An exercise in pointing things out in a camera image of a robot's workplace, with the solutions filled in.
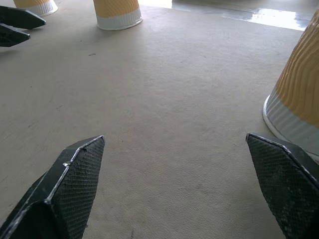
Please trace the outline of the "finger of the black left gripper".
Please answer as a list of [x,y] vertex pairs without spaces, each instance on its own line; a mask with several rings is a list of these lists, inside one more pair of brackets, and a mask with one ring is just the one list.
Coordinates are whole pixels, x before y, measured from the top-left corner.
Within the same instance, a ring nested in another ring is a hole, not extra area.
[[46,21],[33,12],[7,6],[0,7],[0,22],[22,29],[34,29],[46,25]]
[[12,47],[30,39],[30,35],[11,26],[0,24],[0,46]]

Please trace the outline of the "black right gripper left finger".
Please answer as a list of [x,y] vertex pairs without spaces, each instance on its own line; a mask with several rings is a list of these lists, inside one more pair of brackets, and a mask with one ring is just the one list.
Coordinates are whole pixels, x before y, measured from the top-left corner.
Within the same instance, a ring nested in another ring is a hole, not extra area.
[[97,192],[102,135],[66,147],[0,228],[2,239],[80,239]]

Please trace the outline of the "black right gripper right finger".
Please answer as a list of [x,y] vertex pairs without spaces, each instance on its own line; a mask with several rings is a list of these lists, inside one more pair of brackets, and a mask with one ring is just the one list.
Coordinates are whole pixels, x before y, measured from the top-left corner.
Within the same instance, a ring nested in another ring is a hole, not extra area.
[[319,237],[319,166],[299,146],[246,135],[262,194],[288,239]]

